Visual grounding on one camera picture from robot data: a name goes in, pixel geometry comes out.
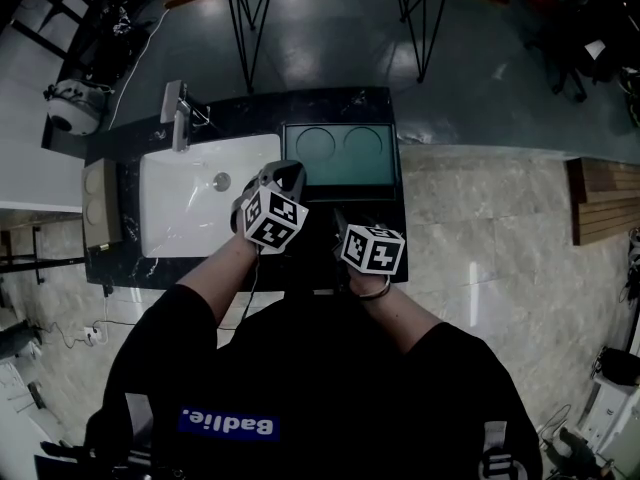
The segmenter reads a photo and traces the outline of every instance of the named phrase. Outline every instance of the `drain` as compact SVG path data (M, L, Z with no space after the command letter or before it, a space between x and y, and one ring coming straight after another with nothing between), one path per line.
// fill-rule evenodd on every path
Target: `drain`
M213 188L215 188L218 192L224 192L228 190L231 186L231 176L229 176L226 172L220 172L216 174L216 177L213 178Z

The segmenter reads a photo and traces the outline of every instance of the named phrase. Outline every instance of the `blue logo patch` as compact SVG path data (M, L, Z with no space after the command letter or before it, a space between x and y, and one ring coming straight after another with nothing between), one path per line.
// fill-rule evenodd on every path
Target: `blue logo patch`
M280 419L183 407L178 432L235 441L280 441Z

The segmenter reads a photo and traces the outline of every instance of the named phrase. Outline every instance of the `wooden bench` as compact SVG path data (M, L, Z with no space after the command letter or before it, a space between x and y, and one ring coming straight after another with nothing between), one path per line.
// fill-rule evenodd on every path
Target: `wooden bench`
M580 158L567 173L575 245L640 227L640 166Z

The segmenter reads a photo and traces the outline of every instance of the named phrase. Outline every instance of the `power outlet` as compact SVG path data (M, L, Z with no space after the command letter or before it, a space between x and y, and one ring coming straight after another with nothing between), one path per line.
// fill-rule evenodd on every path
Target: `power outlet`
M102 331L97 327L85 327L84 337L91 341L92 345L99 345L102 342Z

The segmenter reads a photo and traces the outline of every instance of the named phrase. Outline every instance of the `sink basin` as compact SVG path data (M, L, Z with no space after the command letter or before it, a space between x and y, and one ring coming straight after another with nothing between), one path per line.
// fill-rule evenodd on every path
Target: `sink basin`
M204 257L232 236L231 203L266 163L280 137L253 135L149 153L140 162L140 234L147 258Z

